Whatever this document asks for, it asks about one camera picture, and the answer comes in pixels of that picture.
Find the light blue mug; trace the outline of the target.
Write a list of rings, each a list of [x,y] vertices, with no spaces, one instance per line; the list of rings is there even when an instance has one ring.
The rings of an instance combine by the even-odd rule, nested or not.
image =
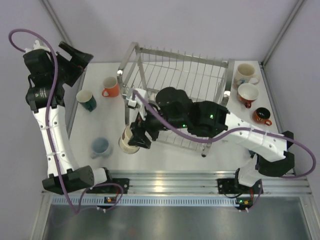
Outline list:
[[[113,153],[113,146],[105,137],[98,137],[90,145],[90,157],[92,159],[108,158]]]

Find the cream floral mug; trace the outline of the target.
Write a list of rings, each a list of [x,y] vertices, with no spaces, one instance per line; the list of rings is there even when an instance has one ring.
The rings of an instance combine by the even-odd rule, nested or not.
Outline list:
[[[241,63],[238,65],[233,79],[233,87],[238,88],[240,85],[250,83],[257,85],[261,78],[256,75],[256,70],[253,65]]]

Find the white cup orange handle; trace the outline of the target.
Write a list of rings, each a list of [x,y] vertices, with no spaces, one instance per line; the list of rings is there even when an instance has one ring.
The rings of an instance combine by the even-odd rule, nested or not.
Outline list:
[[[252,107],[258,97],[259,89],[251,83],[243,83],[237,89],[237,98],[247,109]]]

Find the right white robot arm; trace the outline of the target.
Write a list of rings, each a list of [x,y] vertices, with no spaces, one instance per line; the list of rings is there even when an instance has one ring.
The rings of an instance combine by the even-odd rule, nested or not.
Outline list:
[[[139,108],[129,126],[130,146],[150,149],[161,131],[172,131],[193,142],[209,144],[222,139],[253,152],[249,162],[236,170],[233,186],[247,192],[264,176],[280,178],[295,166],[295,156],[288,152],[294,135],[265,132],[237,117],[225,106],[213,101],[192,101],[182,89],[166,87],[149,103],[148,94],[141,88],[130,89],[126,104]]]

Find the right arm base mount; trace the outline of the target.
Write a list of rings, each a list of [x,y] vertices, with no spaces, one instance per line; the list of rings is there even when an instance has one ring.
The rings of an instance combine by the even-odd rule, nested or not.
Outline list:
[[[245,186],[239,183],[238,168],[234,178],[219,178],[217,179],[218,193],[228,196],[228,198],[237,198],[243,194],[259,194],[261,190],[261,182],[258,180],[253,186]]]

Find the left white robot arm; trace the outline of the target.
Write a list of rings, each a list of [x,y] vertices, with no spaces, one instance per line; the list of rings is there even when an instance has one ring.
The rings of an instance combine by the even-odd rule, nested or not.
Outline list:
[[[23,55],[30,74],[26,102],[41,131],[47,157],[47,178],[43,188],[62,195],[97,186],[103,193],[114,188],[114,181],[107,168],[93,169],[80,167],[71,149],[65,122],[64,84],[72,87],[93,59],[93,55],[81,52],[65,42],[58,45],[71,59],[59,53],[57,58],[57,82],[53,85],[55,65],[50,49],[41,40],[36,40],[32,48]]]

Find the small cream steel tumbler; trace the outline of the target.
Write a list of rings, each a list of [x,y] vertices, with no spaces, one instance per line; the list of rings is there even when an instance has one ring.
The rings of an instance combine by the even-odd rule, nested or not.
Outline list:
[[[129,145],[129,141],[132,136],[133,134],[130,127],[126,126],[118,140],[118,145],[120,149],[126,154],[135,154],[140,149],[139,146]]]

